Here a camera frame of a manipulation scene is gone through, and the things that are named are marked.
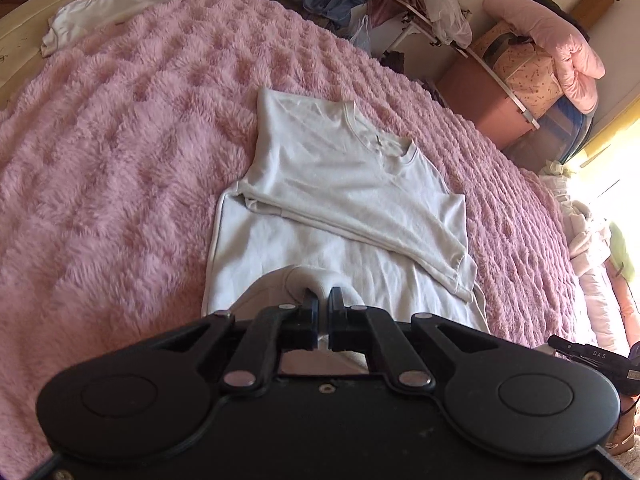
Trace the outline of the green plush toy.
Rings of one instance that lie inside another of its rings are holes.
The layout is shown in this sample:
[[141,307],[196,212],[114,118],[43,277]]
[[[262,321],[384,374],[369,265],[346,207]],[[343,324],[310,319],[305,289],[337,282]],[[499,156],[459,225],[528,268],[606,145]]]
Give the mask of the green plush toy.
[[610,251],[612,265],[627,282],[632,282],[636,270],[634,270],[634,264],[631,261],[625,237],[615,222],[611,222],[608,227],[611,232]]

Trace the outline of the white Nevada sweatshirt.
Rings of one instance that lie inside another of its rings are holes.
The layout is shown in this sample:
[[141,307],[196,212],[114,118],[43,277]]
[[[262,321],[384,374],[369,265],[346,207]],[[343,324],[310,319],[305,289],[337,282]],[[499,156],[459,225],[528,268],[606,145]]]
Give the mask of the white Nevada sweatshirt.
[[353,102],[263,88],[250,168],[218,200],[202,310],[240,320],[306,292],[487,330],[466,203],[413,140]]

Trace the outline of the patterned beige fabric box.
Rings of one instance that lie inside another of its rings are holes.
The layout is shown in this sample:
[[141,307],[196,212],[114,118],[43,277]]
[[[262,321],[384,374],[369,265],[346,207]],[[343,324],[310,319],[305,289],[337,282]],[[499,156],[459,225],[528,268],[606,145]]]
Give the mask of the patterned beige fabric box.
[[471,44],[471,49],[535,118],[546,114],[563,95],[552,56],[507,22],[495,24]]

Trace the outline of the translucent plastic bag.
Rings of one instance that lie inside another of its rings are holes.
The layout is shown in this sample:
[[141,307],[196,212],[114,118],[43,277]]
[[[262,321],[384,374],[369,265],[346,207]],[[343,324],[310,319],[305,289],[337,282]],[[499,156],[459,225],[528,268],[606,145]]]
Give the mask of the translucent plastic bag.
[[435,36],[444,44],[455,42],[463,49],[473,41],[472,28],[458,0],[420,0],[423,15],[430,21]]

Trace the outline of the small white plastic bag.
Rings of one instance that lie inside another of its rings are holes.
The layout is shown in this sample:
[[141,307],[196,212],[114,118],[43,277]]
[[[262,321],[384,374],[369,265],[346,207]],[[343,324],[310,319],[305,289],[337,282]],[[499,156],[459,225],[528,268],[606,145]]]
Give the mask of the small white plastic bag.
[[367,14],[363,14],[349,35],[348,42],[366,55],[371,55],[370,24]]

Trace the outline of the cream mattress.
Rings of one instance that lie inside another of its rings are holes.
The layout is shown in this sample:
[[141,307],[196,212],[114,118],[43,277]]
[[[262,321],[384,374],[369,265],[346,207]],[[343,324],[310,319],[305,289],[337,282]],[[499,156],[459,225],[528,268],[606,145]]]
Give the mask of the cream mattress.
[[75,0],[28,0],[1,19],[1,109],[42,69],[41,39],[49,18]]

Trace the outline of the pink quilt on top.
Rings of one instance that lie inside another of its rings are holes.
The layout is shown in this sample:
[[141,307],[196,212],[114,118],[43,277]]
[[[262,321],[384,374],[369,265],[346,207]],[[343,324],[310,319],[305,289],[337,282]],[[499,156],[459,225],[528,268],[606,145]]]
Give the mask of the pink quilt on top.
[[582,114],[597,108],[596,81],[605,75],[605,66],[577,27],[534,0],[484,0],[483,9],[532,38],[554,59],[560,87]]

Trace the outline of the brown plastic storage bin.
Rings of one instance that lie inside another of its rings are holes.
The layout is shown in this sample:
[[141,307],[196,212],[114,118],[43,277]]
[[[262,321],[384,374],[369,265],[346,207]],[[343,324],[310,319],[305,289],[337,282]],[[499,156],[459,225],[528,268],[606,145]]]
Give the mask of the brown plastic storage bin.
[[480,64],[459,56],[436,82],[446,104],[502,150],[534,126]]

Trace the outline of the white folding side table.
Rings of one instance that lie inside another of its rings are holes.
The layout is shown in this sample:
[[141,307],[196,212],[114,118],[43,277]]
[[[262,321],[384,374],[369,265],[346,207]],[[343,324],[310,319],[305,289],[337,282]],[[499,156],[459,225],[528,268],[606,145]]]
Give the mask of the white folding side table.
[[[383,51],[380,58],[395,51],[396,48],[410,35],[419,34],[427,38],[432,47],[442,46],[442,42],[435,36],[433,23],[414,6],[402,0],[392,0],[402,9],[401,23],[404,24],[402,31],[394,41]],[[534,114],[525,106],[520,98],[506,85],[506,83],[470,48],[462,48],[455,41],[448,44],[452,50],[464,58],[472,58],[484,70],[484,72],[500,87],[508,98],[518,108],[521,115],[535,130],[540,128],[539,122]]]

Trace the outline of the crumpled white garment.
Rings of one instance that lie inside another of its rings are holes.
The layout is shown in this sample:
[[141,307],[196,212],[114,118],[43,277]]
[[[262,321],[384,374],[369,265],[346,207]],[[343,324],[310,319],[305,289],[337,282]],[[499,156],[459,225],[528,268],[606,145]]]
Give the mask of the crumpled white garment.
[[122,24],[135,15],[167,0],[74,0],[49,18],[49,28],[41,39],[40,53],[48,58],[93,30]]

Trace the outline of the yellow curtain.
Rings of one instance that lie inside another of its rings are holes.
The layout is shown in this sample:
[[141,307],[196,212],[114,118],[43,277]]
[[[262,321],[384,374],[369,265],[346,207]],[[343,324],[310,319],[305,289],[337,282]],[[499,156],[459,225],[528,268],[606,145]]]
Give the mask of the yellow curtain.
[[639,86],[635,86],[605,118],[596,125],[596,132],[565,164],[571,174],[586,168],[616,142],[630,138],[639,122]]

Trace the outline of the pink fluffy blanket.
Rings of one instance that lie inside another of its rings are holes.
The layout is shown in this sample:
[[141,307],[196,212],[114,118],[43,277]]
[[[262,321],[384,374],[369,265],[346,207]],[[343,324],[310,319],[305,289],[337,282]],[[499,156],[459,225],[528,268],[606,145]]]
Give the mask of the pink fluffy blanket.
[[48,457],[57,372],[201,312],[220,193],[245,174],[257,91],[355,102],[466,199],[490,330],[590,337],[560,207],[420,84],[271,0],[164,0],[44,64],[1,115],[1,471]]

